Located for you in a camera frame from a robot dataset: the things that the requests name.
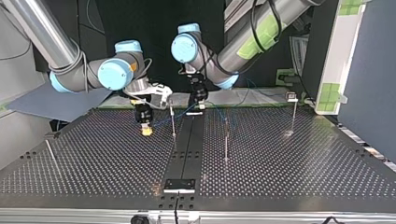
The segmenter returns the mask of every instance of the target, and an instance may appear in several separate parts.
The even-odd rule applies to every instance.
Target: black perforated table
[[[207,109],[175,138],[155,118],[145,137],[133,111],[93,110],[49,141],[56,160],[43,143],[0,171],[0,207],[396,213],[396,174],[309,109]]]

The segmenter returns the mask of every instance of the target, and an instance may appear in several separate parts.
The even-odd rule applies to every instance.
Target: robotic arm
[[[147,129],[153,119],[150,95],[161,95],[161,108],[166,108],[172,91],[149,84],[146,76],[149,68],[145,66],[138,41],[117,43],[114,57],[88,62],[85,53],[64,33],[42,0],[5,0],[4,5],[49,63],[49,78],[56,91],[123,90],[132,99],[138,99],[134,101],[135,119],[142,124],[142,132],[150,134]]]
[[[311,6],[319,6],[325,0],[273,0],[283,29],[292,24]],[[239,70],[256,54],[271,48],[276,42],[278,24],[270,4],[257,7],[257,39],[248,22],[219,55],[213,52],[201,38],[197,23],[181,25],[171,47],[172,55],[184,64],[185,74],[201,74],[221,89],[230,89],[241,74]]]

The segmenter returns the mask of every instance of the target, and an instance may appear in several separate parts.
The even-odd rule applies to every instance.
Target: yellow object
[[[131,71],[136,71],[136,69],[137,69],[137,63],[132,63],[131,64],[131,66],[130,66],[130,69],[131,69]]]
[[[142,128],[143,136],[150,136],[152,134],[152,129],[150,127]]]

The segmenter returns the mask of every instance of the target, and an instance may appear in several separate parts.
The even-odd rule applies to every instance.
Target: gray sheet
[[[7,108],[25,114],[71,122],[99,106],[111,93],[97,89],[89,93],[59,93],[46,83],[11,102]]]

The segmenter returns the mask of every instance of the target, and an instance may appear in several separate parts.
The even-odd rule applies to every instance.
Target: wall
[[[49,121],[5,109],[5,105],[45,82],[35,71],[30,41],[0,8],[0,169],[43,141]]]

